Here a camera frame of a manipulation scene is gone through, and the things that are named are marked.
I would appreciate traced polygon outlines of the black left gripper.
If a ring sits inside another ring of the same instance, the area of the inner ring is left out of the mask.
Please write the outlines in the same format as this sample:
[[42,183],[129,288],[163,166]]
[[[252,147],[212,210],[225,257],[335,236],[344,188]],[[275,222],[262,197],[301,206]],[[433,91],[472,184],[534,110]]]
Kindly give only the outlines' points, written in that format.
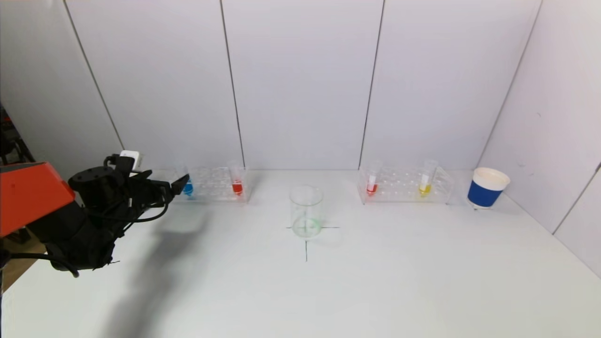
[[166,181],[155,181],[145,178],[130,178],[128,190],[128,208],[146,210],[168,205],[173,197],[181,195],[189,181],[186,174],[171,184]]

